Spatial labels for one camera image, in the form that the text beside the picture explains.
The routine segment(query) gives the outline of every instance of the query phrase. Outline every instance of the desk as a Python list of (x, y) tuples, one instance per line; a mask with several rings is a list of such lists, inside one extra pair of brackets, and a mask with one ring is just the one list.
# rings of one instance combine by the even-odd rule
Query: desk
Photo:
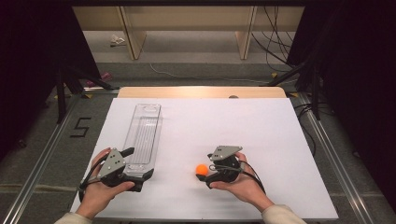
[[(177, 92), (187, 98), (175, 98)], [(290, 100), (280, 88), (160, 87), (147, 88), (147, 93), (161, 98), (114, 99), (92, 155), (105, 147), (123, 147), (136, 104), (160, 104), (163, 125), (154, 175), (142, 192), (122, 193), (97, 217), (261, 220), (250, 204), (238, 201), (229, 192), (210, 190), (195, 177), (196, 164), (210, 164), (207, 153), (217, 145), (234, 145), (244, 148), (242, 152), (276, 203), (287, 204), (304, 219), (338, 218)], [(125, 88), (120, 97), (143, 94), (143, 88)], [(221, 98), (229, 94), (247, 98)], [(71, 210), (78, 205), (76, 198)]]

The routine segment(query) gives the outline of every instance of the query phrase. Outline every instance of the white table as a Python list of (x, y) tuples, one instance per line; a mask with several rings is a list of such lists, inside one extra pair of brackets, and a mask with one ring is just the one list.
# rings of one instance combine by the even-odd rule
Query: white table
[[(136, 104), (162, 105), (153, 177), (142, 192), (124, 192), (97, 217), (164, 221), (256, 221), (260, 213), (226, 191), (209, 189), (195, 166), (218, 145), (241, 146), (268, 196), (305, 220), (337, 219), (290, 100), (114, 99), (92, 156), (122, 148)], [(75, 199), (71, 211), (79, 205)]]

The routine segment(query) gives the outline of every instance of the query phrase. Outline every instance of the orange ball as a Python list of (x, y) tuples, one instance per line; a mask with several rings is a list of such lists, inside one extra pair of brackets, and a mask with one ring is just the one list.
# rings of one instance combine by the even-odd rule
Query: orange ball
[(204, 165), (204, 164), (199, 164), (195, 168), (195, 173), (198, 175), (207, 175), (208, 172), (209, 172), (209, 170), (207, 169), (206, 165)]

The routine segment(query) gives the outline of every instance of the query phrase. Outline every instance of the plastic box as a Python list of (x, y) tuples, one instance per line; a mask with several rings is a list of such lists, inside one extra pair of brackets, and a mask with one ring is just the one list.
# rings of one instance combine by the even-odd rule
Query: plastic box
[(125, 158), (125, 173), (142, 176), (154, 169), (163, 117), (160, 105), (137, 105), (124, 148), (134, 147), (134, 154)]

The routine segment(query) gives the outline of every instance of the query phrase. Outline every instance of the sleeve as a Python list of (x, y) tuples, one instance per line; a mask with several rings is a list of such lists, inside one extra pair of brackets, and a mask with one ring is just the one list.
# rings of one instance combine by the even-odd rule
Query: sleeve
[(297, 217), (286, 205), (274, 204), (262, 212), (262, 220), (266, 224), (303, 224), (302, 219)]
[(92, 220), (76, 213), (66, 213), (55, 224), (92, 224)]

